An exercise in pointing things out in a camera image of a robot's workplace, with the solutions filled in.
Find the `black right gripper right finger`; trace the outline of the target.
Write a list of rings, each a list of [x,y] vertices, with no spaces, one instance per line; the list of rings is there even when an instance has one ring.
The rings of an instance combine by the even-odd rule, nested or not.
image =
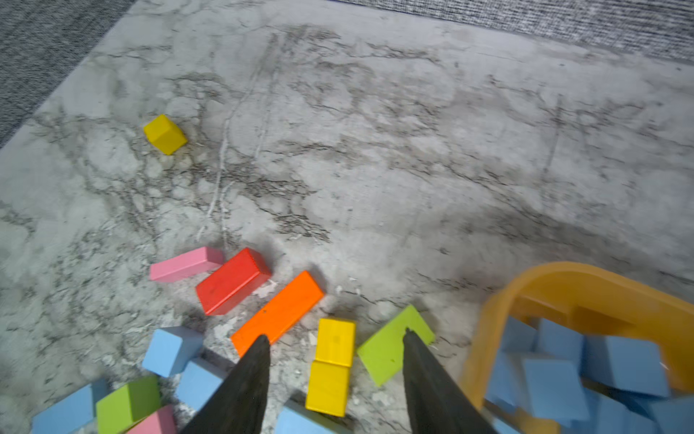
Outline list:
[[[414,433],[494,433],[419,335],[407,330],[403,345],[404,386]]]

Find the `light blue long block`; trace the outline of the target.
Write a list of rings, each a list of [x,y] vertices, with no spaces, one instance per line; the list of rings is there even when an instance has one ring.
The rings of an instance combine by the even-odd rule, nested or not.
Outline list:
[[[287,401],[278,416],[276,434],[350,434],[345,426],[307,410],[296,401]]]
[[[586,393],[574,363],[547,354],[511,353],[508,364],[517,407],[539,419],[589,419]]]
[[[32,433],[74,433],[97,417],[97,402],[108,395],[108,383],[99,379],[82,387],[33,417]]]

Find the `light blue cube block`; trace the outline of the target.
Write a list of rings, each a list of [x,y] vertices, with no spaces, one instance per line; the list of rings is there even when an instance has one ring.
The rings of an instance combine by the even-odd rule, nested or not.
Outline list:
[[[517,352],[508,351],[497,353],[484,396],[486,401],[510,414],[514,414],[518,408],[515,392],[516,378],[511,362],[516,354]]]
[[[142,366],[159,376],[180,374],[204,346],[204,335],[188,327],[159,328],[153,334]]]
[[[590,419],[581,423],[581,433],[657,433],[654,421],[599,392],[586,390]]]
[[[546,318],[536,321],[537,334],[533,350],[571,361],[581,371],[585,336]]]
[[[200,357],[194,358],[184,368],[175,396],[192,409],[202,410],[226,376],[219,367]]]

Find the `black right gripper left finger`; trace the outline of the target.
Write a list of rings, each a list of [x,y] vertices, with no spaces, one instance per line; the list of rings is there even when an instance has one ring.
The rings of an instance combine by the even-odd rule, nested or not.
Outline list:
[[[269,369],[270,343],[261,335],[181,433],[260,433],[267,408]]]

